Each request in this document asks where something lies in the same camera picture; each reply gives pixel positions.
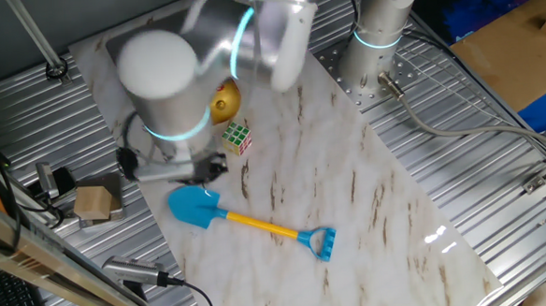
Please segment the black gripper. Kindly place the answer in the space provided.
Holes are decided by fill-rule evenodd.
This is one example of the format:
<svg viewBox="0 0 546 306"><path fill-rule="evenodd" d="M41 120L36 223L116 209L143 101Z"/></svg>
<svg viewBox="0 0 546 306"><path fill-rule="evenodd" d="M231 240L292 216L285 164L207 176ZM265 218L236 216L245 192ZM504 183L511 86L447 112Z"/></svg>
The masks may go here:
<svg viewBox="0 0 546 306"><path fill-rule="evenodd" d="M213 153L199 161L193 162L193 183L213 182L228 171L225 153Z"/></svg>

